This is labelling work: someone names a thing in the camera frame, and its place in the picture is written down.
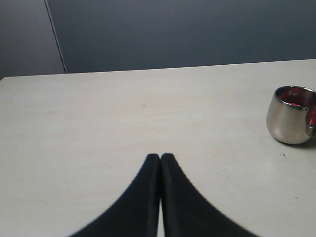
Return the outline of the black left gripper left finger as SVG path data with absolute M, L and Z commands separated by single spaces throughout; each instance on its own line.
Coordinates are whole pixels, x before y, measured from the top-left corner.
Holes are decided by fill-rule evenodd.
M 156 237 L 160 205 L 160 158 L 148 154 L 124 193 L 74 237 Z

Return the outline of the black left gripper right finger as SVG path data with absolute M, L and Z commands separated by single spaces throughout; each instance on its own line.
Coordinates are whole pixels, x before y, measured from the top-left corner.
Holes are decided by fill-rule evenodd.
M 170 153 L 161 156 L 162 213 L 166 237 L 248 237 L 249 231 L 211 205 Z

